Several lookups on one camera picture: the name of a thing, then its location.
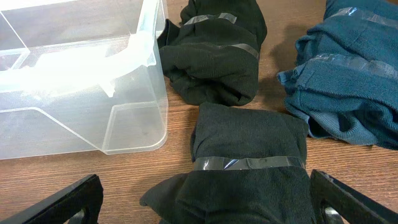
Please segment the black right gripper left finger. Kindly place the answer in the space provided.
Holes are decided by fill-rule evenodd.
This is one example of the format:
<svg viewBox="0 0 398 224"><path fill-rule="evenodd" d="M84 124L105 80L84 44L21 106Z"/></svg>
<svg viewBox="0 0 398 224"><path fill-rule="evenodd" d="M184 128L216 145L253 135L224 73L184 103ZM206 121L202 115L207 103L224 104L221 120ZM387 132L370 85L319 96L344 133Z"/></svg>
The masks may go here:
<svg viewBox="0 0 398 224"><path fill-rule="evenodd" d="M100 178L91 174L1 221L1 224L97 224L102 204Z"/></svg>

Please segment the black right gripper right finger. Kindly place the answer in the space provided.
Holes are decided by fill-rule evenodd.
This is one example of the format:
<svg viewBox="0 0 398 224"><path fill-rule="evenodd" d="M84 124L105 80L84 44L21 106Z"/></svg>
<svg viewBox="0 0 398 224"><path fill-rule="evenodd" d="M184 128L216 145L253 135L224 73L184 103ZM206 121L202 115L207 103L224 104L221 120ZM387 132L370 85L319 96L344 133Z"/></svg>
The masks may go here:
<svg viewBox="0 0 398 224"><path fill-rule="evenodd" d="M310 193L317 223L397 224L397 213L331 175L312 170Z"/></svg>

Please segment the small black taped garment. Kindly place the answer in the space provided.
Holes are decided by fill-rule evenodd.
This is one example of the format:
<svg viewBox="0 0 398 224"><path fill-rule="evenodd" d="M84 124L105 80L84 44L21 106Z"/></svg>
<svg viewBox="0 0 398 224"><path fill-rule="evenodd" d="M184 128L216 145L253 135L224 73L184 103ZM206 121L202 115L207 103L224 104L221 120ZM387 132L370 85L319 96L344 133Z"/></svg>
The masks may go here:
<svg viewBox="0 0 398 224"><path fill-rule="evenodd" d="M190 140L194 169L139 203L162 223L314 223L307 133L287 114L203 103Z"/></svg>

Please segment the clear plastic storage bin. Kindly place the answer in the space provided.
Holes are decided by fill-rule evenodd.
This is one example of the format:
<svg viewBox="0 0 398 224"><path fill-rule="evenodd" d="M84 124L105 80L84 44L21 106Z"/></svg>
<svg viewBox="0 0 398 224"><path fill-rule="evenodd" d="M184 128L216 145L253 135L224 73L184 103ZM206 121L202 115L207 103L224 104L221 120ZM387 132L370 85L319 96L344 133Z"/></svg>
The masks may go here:
<svg viewBox="0 0 398 224"><path fill-rule="evenodd" d="M167 139L161 0L1 0L1 158Z"/></svg>

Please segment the teal blue taped sweater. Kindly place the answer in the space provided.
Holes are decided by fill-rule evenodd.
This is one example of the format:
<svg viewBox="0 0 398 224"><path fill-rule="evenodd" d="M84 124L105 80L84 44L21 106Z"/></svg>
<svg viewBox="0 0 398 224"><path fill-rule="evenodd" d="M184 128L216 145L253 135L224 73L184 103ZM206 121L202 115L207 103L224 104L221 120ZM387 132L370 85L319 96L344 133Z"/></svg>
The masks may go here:
<svg viewBox="0 0 398 224"><path fill-rule="evenodd" d="M278 74L284 105L313 138L397 149L397 5L328 0Z"/></svg>

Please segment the black taped garment roll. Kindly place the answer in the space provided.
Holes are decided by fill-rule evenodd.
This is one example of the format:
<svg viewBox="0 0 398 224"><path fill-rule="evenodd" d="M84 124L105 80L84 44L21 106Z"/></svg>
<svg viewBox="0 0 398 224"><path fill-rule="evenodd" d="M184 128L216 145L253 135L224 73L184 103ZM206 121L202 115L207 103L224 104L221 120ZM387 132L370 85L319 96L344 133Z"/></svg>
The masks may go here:
<svg viewBox="0 0 398 224"><path fill-rule="evenodd" d="M157 39L164 75L190 105L250 103L267 26L255 0L189 0Z"/></svg>

